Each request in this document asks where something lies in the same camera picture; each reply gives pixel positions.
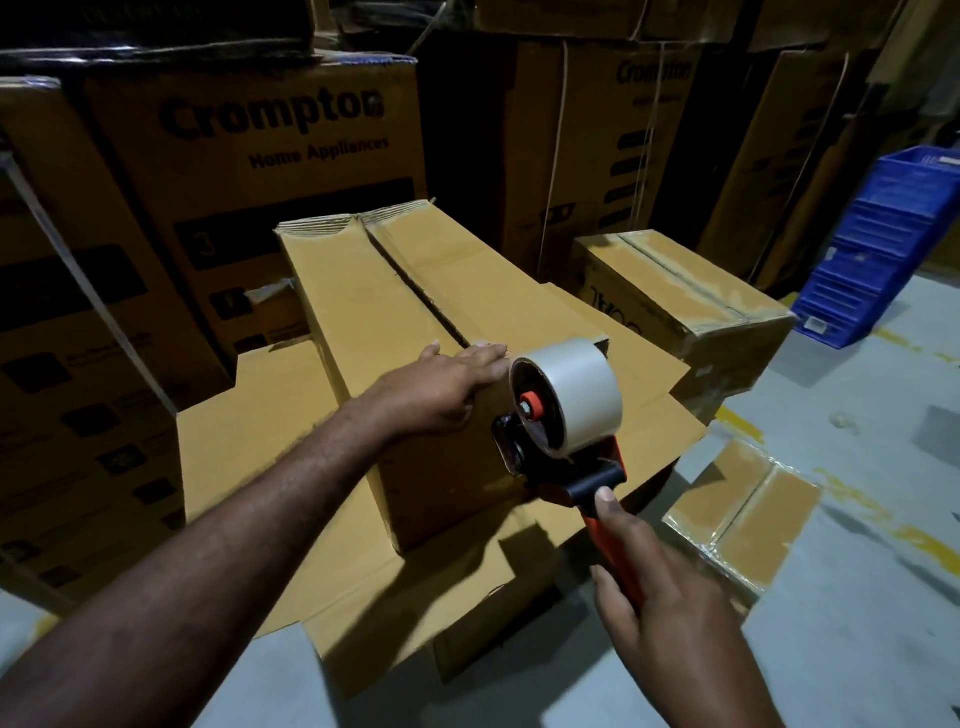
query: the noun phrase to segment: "human hand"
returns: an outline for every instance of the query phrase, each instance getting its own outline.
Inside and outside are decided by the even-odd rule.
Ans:
[[[396,437],[450,432],[467,423],[474,393],[510,371],[506,356],[505,344],[444,356],[434,342],[417,361],[382,376],[363,397]]]
[[[637,685],[673,728],[783,728],[720,586],[698,573],[609,488],[597,515],[624,545],[645,595],[639,615],[603,567],[592,567],[600,619]]]

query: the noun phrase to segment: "person's left hand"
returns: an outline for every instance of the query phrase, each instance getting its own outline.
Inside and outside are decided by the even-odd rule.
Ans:
[[[455,356],[434,342],[412,364],[382,376],[364,395],[398,437],[439,434],[463,427],[473,395],[510,371],[505,344],[472,346]]]

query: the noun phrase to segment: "tape roll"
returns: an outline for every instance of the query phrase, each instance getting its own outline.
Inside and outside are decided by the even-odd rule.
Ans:
[[[612,437],[623,422],[623,398],[607,357],[587,339],[518,356],[510,368],[514,401],[526,391],[544,400],[538,422],[520,419],[537,446],[563,458]]]

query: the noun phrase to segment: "red tape dispenser handle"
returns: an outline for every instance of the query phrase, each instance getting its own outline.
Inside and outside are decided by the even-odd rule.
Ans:
[[[599,519],[593,519],[584,514],[584,523],[587,524],[587,531],[590,532],[590,538],[593,543],[607,559],[607,562],[613,567],[613,576],[620,584],[623,594],[630,600],[634,611],[639,617],[640,610],[643,609],[643,590],[640,589],[640,582],[636,579],[634,566],[627,558],[627,552],[623,548],[623,542],[614,536]]]

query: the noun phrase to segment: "tape gun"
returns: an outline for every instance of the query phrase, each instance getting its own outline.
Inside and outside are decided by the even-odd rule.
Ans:
[[[597,519],[594,495],[627,481],[616,442],[623,398],[607,357],[587,339],[570,339],[517,357],[510,368],[516,411],[493,421],[507,470],[542,500],[579,508],[590,538],[636,609],[643,592],[623,545]]]

